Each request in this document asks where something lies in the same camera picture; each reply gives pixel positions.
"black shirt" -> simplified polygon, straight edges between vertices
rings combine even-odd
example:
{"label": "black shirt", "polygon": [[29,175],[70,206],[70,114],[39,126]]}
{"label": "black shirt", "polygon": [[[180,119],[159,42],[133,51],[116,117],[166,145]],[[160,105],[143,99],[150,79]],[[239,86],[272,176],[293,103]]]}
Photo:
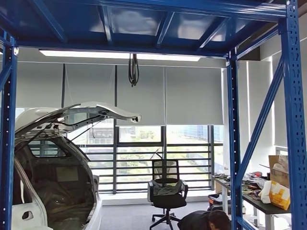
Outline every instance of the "black shirt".
{"label": "black shirt", "polygon": [[208,211],[195,211],[185,216],[178,223],[180,230],[211,230]]}

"blue steel deck panel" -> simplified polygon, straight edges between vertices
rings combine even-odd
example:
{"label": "blue steel deck panel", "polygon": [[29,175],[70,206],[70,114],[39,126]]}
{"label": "blue steel deck panel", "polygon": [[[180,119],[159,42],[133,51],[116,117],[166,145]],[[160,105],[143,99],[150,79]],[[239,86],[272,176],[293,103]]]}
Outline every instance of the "blue steel deck panel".
{"label": "blue steel deck panel", "polygon": [[72,50],[223,57],[285,16],[259,0],[0,1],[0,26],[17,45]]}

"cloth on chair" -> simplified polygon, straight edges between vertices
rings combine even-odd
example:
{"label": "cloth on chair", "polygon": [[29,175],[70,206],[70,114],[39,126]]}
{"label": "cloth on chair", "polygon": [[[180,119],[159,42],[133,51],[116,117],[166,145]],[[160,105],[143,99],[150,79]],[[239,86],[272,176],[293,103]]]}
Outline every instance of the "cloth on chair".
{"label": "cloth on chair", "polygon": [[178,181],[175,186],[162,186],[161,184],[157,183],[154,180],[152,180],[151,182],[154,185],[154,196],[169,196],[181,192],[182,182],[181,180]]}

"dark hair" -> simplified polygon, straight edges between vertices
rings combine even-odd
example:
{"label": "dark hair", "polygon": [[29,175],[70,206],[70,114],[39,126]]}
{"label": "dark hair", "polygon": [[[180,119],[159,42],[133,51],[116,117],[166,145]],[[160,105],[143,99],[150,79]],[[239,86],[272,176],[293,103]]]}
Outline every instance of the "dark hair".
{"label": "dark hair", "polygon": [[209,215],[209,222],[214,224],[216,229],[231,230],[231,222],[226,213],[220,210],[212,211]]}

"chair base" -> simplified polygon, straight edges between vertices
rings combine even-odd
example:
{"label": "chair base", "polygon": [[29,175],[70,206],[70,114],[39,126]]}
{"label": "chair base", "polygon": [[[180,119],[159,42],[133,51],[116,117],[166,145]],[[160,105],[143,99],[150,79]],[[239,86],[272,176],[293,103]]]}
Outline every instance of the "chair base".
{"label": "chair base", "polygon": [[169,228],[171,230],[174,230],[172,226],[172,220],[177,221],[177,222],[179,222],[181,220],[178,218],[176,218],[174,213],[169,213],[169,211],[170,211],[170,209],[166,209],[166,213],[165,213],[165,214],[154,214],[152,217],[153,222],[156,221],[155,217],[159,217],[160,219],[158,220],[157,222],[151,225],[149,229],[151,230],[152,228],[154,228],[158,224],[161,224],[162,222],[166,221],[166,223],[167,225],[169,225]]}

